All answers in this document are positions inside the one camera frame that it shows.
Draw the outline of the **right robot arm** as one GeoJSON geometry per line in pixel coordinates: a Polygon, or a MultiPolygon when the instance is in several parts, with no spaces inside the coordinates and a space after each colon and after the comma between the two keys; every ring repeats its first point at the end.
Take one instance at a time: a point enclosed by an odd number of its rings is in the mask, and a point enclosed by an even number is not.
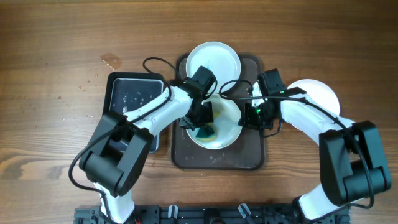
{"type": "Polygon", "coordinates": [[[370,209],[376,194],[391,188],[374,123],[343,118],[316,103],[305,90],[286,88],[276,69],[257,76],[244,102],[241,126],[262,133],[279,120],[301,130],[319,147],[320,184],[294,200],[288,221],[315,223],[351,207],[370,209]]]}

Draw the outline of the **white plate top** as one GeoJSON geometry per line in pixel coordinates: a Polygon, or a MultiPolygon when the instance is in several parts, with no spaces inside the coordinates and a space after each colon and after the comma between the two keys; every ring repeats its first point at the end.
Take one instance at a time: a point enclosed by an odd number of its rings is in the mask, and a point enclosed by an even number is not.
{"type": "Polygon", "coordinates": [[[241,62],[237,53],[222,42],[205,42],[195,47],[186,61],[186,74],[192,77],[200,66],[213,72],[218,84],[215,93],[221,86],[231,80],[238,80],[241,74],[241,62]]]}

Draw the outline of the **green yellow sponge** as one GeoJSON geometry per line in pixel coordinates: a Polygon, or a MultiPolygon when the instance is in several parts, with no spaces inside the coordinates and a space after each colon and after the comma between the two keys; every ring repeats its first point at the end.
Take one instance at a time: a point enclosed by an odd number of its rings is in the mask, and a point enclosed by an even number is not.
{"type": "Polygon", "coordinates": [[[211,139],[216,137],[216,128],[213,123],[208,123],[199,128],[196,136],[198,139],[211,139]]]}

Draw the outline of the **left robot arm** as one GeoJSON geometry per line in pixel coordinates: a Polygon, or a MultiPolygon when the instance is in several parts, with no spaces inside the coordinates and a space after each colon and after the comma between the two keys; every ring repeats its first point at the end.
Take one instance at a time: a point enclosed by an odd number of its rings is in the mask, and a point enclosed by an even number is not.
{"type": "Polygon", "coordinates": [[[195,130],[213,122],[208,91],[217,80],[203,66],[192,77],[171,80],[165,91],[142,108],[119,114],[109,111],[102,116],[88,145],[74,158],[98,192],[100,212],[110,223],[124,223],[135,204],[131,189],[138,180],[154,137],[176,120],[184,129],[195,130]]]}

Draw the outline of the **white plate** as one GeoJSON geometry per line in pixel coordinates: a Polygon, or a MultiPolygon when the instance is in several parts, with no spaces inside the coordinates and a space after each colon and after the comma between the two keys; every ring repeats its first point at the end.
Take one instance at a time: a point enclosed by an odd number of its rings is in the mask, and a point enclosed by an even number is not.
{"type": "Polygon", "coordinates": [[[314,79],[302,79],[290,84],[287,88],[299,87],[307,92],[311,99],[329,112],[339,115],[340,102],[335,92],[326,84],[314,79]]]}
{"type": "Polygon", "coordinates": [[[222,149],[231,145],[239,137],[242,127],[238,124],[241,111],[233,100],[221,98],[218,94],[212,95],[205,102],[211,102],[213,108],[213,122],[210,127],[214,135],[208,138],[198,138],[200,128],[186,130],[190,139],[205,149],[222,149]]]}
{"type": "Polygon", "coordinates": [[[241,74],[241,62],[237,53],[222,42],[205,42],[195,47],[186,61],[186,74],[192,77],[200,66],[213,72],[218,84],[215,93],[221,86],[231,80],[238,80],[241,74]]]}

